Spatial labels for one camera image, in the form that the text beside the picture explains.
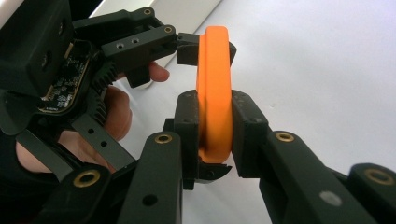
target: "orange ring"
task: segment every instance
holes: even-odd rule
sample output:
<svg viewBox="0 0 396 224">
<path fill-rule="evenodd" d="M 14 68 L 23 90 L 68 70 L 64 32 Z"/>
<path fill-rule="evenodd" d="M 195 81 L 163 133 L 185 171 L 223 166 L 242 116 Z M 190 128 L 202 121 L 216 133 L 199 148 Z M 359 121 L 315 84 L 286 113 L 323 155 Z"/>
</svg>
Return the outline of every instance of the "orange ring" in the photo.
<svg viewBox="0 0 396 224">
<path fill-rule="evenodd" d="M 197 87 L 199 156 L 207 163 L 223 163 L 233 144 L 230 47 L 228 31 L 210 26 L 199 40 Z"/>
</svg>

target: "brass screw insert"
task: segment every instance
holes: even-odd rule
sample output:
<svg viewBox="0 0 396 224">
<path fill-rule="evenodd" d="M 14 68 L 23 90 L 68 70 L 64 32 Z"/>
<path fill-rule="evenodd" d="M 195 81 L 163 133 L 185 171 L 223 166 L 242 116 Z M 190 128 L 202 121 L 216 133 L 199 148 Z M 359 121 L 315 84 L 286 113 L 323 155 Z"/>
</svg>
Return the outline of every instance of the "brass screw insert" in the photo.
<svg viewBox="0 0 396 224">
<path fill-rule="evenodd" d="M 292 142 L 292 141 L 294 141 L 293 135 L 291 135 L 289 133 L 277 133 L 276 134 L 276 138 L 277 138 L 277 140 L 279 140 L 281 142 Z"/>
<path fill-rule="evenodd" d="M 100 173 L 97 170 L 84 171 L 73 181 L 73 184 L 78 188 L 87 188 L 96 183 L 100 178 Z"/>
<path fill-rule="evenodd" d="M 367 176 L 367 178 L 380 185 L 390 186 L 395 184 L 395 179 L 391 175 L 381 170 L 367 169 L 364 171 L 364 174 Z"/>
<path fill-rule="evenodd" d="M 158 144 L 166 144 L 172 141 L 172 136 L 169 134 L 160 134 L 155 138 L 155 142 Z"/>
</svg>

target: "white background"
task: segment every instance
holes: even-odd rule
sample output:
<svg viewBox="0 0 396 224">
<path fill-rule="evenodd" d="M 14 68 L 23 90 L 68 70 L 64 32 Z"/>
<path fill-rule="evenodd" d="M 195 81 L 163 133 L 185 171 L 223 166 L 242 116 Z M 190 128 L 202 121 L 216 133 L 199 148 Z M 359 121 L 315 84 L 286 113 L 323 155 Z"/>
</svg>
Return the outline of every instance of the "white background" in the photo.
<svg viewBox="0 0 396 224">
<path fill-rule="evenodd" d="M 394 1 L 224 0 L 197 34 L 208 25 L 228 27 L 238 48 L 233 89 L 253 98 L 273 130 L 298 134 L 344 174 L 368 161 L 396 171 Z M 177 96 L 195 88 L 195 67 L 173 60 L 167 69 L 167 82 L 130 91 L 133 128 L 122 143 L 137 158 L 174 116 Z M 183 223 L 271 223 L 258 180 L 235 169 L 183 196 Z"/>
</svg>

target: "human hand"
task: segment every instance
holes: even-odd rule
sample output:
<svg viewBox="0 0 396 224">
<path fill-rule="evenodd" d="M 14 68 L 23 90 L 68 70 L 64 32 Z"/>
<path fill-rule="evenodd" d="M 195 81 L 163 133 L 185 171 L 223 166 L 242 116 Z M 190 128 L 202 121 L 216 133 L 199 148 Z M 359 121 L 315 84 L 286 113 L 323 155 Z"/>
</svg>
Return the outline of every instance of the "human hand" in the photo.
<svg viewBox="0 0 396 224">
<path fill-rule="evenodd" d="M 169 72 L 156 63 L 151 63 L 148 69 L 154 81 L 163 82 L 169 78 Z M 104 128 L 115 140 L 120 141 L 129 132 L 132 123 L 128 94 L 109 86 L 104 102 L 107 108 Z M 108 168 L 110 172 L 115 172 L 114 168 L 79 133 L 63 131 L 59 143 L 81 161 L 99 164 Z M 19 143 L 16 145 L 16 152 L 21 166 L 26 170 L 33 173 L 50 173 L 49 168 Z"/>
</svg>

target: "circuit board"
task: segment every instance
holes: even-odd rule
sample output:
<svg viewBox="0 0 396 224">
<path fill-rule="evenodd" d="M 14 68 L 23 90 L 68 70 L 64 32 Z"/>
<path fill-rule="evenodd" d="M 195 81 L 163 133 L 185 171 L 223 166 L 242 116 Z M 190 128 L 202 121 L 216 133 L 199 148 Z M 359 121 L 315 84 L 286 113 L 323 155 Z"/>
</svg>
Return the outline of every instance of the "circuit board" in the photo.
<svg viewBox="0 0 396 224">
<path fill-rule="evenodd" d="M 88 54 L 71 46 L 64 63 L 48 94 L 41 98 L 39 110 L 45 113 L 62 113 L 74 102 L 79 86 L 89 65 Z"/>
</svg>

